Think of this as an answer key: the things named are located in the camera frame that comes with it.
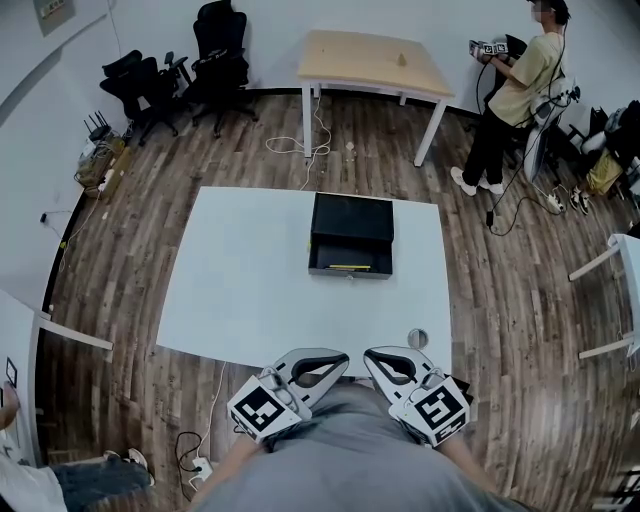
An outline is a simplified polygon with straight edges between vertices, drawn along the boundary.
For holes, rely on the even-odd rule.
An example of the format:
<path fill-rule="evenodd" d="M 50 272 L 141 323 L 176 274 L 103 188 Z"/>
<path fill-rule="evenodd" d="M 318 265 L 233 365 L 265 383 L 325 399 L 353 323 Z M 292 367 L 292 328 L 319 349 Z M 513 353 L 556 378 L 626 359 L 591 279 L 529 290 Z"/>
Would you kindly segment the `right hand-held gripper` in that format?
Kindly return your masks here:
<path fill-rule="evenodd" d="M 390 416 L 423 444 L 437 447 L 469 423 L 464 393 L 451 376 L 431 370 L 433 363 L 421 351 L 374 347 L 364 352 L 363 361 L 386 399 L 397 401 Z"/>

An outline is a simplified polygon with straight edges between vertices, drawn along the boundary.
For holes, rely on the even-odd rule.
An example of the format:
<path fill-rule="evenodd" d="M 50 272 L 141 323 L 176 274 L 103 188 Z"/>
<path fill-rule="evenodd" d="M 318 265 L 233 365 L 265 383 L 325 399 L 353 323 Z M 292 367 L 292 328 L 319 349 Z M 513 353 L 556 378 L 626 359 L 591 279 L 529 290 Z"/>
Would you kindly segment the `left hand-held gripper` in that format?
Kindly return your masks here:
<path fill-rule="evenodd" d="M 256 444 L 273 441 L 310 421 L 309 408 L 343 376 L 349 356 L 327 348 L 297 348 L 273 367 L 251 376 L 227 404 L 229 417 Z M 276 370 L 293 374 L 293 390 Z"/>

